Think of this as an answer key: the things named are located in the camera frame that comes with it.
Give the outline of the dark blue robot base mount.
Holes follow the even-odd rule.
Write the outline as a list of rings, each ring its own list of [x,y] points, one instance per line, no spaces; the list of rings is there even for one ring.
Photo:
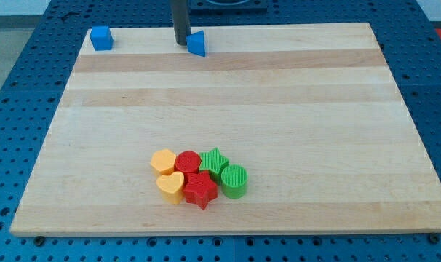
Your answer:
[[[267,0],[188,0],[191,14],[219,12],[265,12]]]

